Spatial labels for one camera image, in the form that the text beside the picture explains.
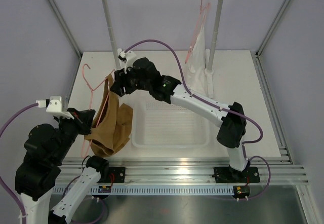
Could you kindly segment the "tan tank top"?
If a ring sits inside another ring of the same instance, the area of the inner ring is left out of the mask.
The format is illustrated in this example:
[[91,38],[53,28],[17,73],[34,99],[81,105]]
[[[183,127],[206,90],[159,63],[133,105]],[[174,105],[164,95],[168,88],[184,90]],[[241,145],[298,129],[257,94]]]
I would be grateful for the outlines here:
[[84,137],[94,155],[103,158],[118,153],[129,142],[132,131],[133,108],[119,103],[118,95],[110,91],[112,84],[113,77],[108,75],[91,134]]

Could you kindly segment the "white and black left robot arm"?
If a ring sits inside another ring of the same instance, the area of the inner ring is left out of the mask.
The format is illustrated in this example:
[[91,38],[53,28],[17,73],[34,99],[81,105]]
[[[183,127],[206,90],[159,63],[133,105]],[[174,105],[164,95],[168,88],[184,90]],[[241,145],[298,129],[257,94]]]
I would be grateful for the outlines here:
[[60,166],[77,136],[90,134],[95,115],[93,109],[70,108],[68,112],[71,119],[56,118],[58,128],[50,124],[35,126],[24,144],[26,155],[15,176],[15,190],[23,207],[21,223],[70,223],[91,187],[109,178],[108,161],[92,156],[70,191],[49,208]]

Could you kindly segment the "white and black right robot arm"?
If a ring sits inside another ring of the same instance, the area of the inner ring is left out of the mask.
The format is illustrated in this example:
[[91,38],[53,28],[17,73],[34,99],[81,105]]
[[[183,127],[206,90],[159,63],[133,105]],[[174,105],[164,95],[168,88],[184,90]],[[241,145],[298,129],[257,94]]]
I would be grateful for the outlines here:
[[113,78],[110,89],[120,97],[136,90],[147,91],[157,101],[183,107],[209,120],[219,128],[216,140],[227,149],[230,177],[234,181],[247,177],[249,163],[241,143],[247,121],[241,104],[216,103],[194,94],[178,79],[160,74],[147,58],[137,59],[132,66],[115,71]]

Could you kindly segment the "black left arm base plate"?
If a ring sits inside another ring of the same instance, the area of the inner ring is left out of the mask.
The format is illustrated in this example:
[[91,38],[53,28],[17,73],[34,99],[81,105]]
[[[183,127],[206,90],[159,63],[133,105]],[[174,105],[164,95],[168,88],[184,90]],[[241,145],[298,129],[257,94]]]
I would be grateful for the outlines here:
[[125,167],[109,167],[108,170],[108,183],[124,183],[126,176]]

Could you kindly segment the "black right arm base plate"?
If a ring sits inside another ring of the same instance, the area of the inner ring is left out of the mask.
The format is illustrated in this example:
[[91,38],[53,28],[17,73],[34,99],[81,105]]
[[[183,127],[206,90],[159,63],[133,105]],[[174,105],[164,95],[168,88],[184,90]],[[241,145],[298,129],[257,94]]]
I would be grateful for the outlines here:
[[231,167],[215,167],[214,175],[216,183],[259,183],[260,176],[257,167],[247,167],[242,172]]

